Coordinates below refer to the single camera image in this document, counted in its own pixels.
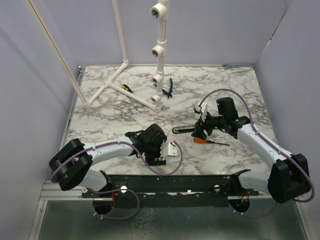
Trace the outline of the black stapler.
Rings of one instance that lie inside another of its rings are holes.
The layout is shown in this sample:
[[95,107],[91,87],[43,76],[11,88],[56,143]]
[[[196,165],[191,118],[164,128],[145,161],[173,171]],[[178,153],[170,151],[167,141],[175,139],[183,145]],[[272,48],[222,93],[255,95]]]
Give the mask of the black stapler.
[[196,130],[194,126],[178,126],[172,129],[173,134],[192,133]]

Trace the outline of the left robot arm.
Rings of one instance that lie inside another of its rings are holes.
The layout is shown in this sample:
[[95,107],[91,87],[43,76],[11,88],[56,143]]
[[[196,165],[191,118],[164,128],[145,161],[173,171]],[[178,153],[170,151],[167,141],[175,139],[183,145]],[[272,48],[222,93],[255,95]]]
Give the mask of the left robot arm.
[[110,181],[102,170],[92,170],[91,166],[129,156],[144,156],[144,161],[150,166],[165,165],[165,161],[157,162],[166,141],[165,132],[156,123],[145,130],[130,131],[105,142],[82,143],[74,138],[49,161],[52,171],[50,179],[56,181],[63,191],[85,187],[103,198],[110,193]]

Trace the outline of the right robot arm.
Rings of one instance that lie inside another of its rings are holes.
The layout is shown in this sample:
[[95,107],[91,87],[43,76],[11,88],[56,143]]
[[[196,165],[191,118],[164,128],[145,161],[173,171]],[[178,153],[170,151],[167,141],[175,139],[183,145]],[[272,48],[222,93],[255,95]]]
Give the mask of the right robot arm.
[[216,101],[218,115],[212,116],[205,102],[197,101],[193,107],[200,115],[195,124],[193,137],[205,140],[214,130],[224,131],[246,144],[269,167],[270,173],[263,174],[245,170],[230,182],[229,189],[240,196],[247,189],[270,194],[280,204],[293,200],[311,190],[308,181],[308,161],[302,154],[292,154],[280,148],[263,133],[254,130],[247,116],[239,116],[234,100],[223,97]]

